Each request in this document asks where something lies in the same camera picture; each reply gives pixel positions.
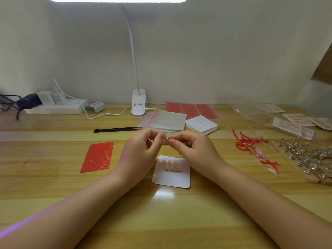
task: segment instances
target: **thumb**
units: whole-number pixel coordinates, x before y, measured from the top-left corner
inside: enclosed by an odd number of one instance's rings
[[[161,149],[161,146],[164,144],[164,140],[162,137],[162,133],[157,134],[154,138],[151,147],[149,148],[149,153],[151,153],[154,157],[156,157]]]
[[[169,139],[168,144],[179,152],[180,155],[182,155],[184,158],[189,156],[189,152],[191,151],[191,148],[188,148],[183,144],[182,142],[175,140],[175,139]]]

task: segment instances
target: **forearm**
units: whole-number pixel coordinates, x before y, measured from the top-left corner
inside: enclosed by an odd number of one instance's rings
[[[2,232],[0,247],[72,249],[110,206],[132,187],[116,173],[110,173]]]
[[[213,181],[281,248],[329,248],[329,222],[228,164],[219,168]]]

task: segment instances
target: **tangled red strips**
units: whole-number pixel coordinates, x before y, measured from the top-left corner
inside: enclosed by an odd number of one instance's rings
[[[279,171],[276,167],[278,162],[270,162],[265,157],[262,157],[256,151],[256,148],[255,148],[256,143],[260,143],[260,142],[268,143],[267,140],[257,139],[257,138],[249,138],[249,137],[245,136],[244,134],[242,134],[241,132],[240,132],[241,139],[239,139],[238,134],[235,133],[235,130],[233,129],[232,131],[233,131],[233,134],[234,134],[235,138],[238,140],[238,142],[235,143],[235,147],[237,149],[242,150],[242,151],[248,151],[251,155],[253,155],[253,153],[254,153],[254,156],[257,159],[259,159],[259,161],[262,164],[271,165],[276,170],[276,173],[279,174]]]

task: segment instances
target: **person's right hand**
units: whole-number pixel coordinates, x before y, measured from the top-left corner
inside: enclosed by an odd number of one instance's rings
[[[192,131],[179,132],[169,137],[168,144],[195,170],[210,180],[213,180],[218,168],[227,165],[205,134]]]

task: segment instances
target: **hand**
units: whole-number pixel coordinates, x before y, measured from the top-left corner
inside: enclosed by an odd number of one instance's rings
[[[227,163],[218,154],[205,134],[183,131],[169,137],[168,144],[179,152],[191,166],[213,180],[216,170]]]
[[[114,171],[134,187],[150,171],[165,138],[163,133],[152,128],[138,131],[126,141]]]

